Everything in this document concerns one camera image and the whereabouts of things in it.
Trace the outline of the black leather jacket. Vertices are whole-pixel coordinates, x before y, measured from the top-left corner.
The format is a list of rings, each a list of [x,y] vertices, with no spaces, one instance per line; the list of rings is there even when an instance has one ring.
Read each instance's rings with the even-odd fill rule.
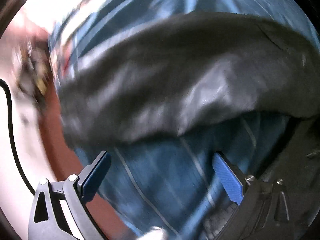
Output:
[[[57,78],[71,147],[179,137],[251,111],[319,114],[319,51],[278,22],[196,13],[141,24]]]

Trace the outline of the blue striped bed sheet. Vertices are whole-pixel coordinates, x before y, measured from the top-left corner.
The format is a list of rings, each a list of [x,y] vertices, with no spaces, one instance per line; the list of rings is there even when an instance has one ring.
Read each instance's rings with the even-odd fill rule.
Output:
[[[318,51],[319,36],[294,0],[67,0],[49,38],[57,78],[89,50],[126,30],[196,13],[231,13],[278,22]],[[295,226],[294,239],[319,239],[319,114],[298,118],[251,111],[179,137],[159,135],[107,147],[71,148],[83,165],[101,151],[111,166],[97,193],[115,209],[130,235],[216,239],[236,208],[212,162],[221,152],[244,174],[282,179]]]

